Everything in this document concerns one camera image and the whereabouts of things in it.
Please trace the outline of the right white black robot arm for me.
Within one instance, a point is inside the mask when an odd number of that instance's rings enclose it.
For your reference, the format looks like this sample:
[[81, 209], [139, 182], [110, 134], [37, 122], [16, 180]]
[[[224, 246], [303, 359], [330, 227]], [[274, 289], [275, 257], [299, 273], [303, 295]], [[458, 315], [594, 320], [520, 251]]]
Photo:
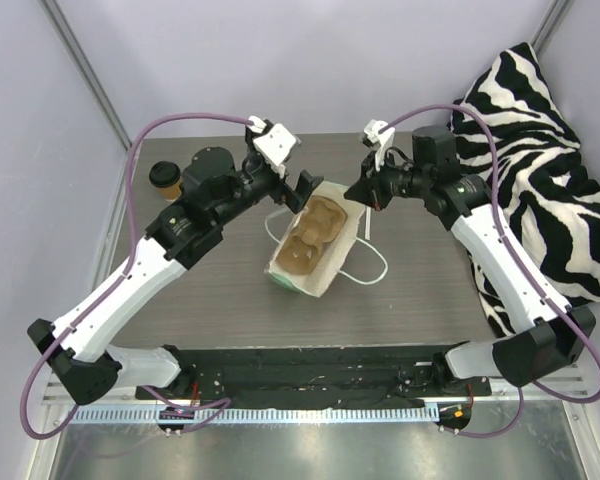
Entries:
[[452, 395], [468, 378], [502, 377], [524, 387], [574, 363], [584, 344], [568, 326], [573, 321], [585, 335], [596, 325], [591, 310], [574, 308], [531, 261], [491, 192], [478, 175], [464, 175], [456, 157], [454, 135], [444, 126], [416, 129], [411, 157], [396, 164], [395, 131], [372, 120], [361, 135], [370, 153], [361, 174], [344, 194], [376, 211], [394, 197], [418, 198], [444, 228], [464, 246], [482, 269], [508, 315], [514, 333], [492, 342], [461, 343], [434, 357], [431, 380], [437, 391]]

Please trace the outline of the black plastic cup lid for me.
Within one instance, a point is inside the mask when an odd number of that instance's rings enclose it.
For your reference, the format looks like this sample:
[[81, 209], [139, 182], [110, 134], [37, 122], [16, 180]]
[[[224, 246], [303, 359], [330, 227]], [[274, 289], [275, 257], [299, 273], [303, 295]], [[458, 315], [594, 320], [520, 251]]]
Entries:
[[170, 161], [158, 161], [149, 171], [149, 181], [152, 186], [167, 189], [176, 185], [181, 178], [180, 167]]

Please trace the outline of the brown paper coffee cup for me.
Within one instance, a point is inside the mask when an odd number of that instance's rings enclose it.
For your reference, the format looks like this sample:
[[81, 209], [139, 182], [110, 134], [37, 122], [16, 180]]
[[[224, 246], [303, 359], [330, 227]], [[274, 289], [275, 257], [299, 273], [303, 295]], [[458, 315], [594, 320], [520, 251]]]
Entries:
[[149, 171], [149, 182], [166, 201], [175, 201], [181, 193], [181, 169], [170, 161], [158, 161]]

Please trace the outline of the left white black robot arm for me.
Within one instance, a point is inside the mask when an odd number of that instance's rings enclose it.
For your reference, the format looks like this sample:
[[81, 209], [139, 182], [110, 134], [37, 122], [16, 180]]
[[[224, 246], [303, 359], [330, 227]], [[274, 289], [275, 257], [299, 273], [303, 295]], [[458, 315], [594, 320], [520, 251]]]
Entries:
[[195, 381], [192, 363], [172, 345], [121, 348], [112, 340], [160, 290], [223, 239], [224, 227], [266, 197], [299, 213], [321, 178], [302, 171], [296, 187], [250, 150], [237, 167], [222, 147], [198, 151], [181, 174], [181, 194], [147, 227], [125, 263], [91, 295], [53, 322], [27, 333], [73, 401], [89, 405], [117, 388], [150, 386], [173, 399]]

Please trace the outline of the brown cardboard cup carrier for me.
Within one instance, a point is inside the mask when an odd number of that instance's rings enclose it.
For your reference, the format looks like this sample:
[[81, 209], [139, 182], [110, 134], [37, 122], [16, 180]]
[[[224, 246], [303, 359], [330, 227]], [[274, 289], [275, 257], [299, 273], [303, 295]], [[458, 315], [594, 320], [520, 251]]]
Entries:
[[293, 275], [312, 273], [347, 219], [347, 213], [335, 201], [324, 196], [311, 197], [282, 243], [276, 263]]

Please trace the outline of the green paper gift bag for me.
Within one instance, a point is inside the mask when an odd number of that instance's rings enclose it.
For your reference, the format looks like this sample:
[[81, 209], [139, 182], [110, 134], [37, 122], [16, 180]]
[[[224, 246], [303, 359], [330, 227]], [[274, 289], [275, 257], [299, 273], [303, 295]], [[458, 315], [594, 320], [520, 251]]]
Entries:
[[[363, 286], [384, 279], [389, 270], [387, 260], [368, 239], [358, 235], [360, 221], [370, 215], [370, 209], [345, 199], [347, 190], [347, 186], [339, 183], [322, 182], [280, 238], [271, 231], [270, 222], [287, 210], [279, 209], [265, 218], [264, 229], [276, 243], [264, 270], [270, 280], [286, 289], [319, 298], [339, 275]], [[371, 280], [361, 280], [344, 270], [347, 256], [357, 243], [381, 262], [381, 272]]]

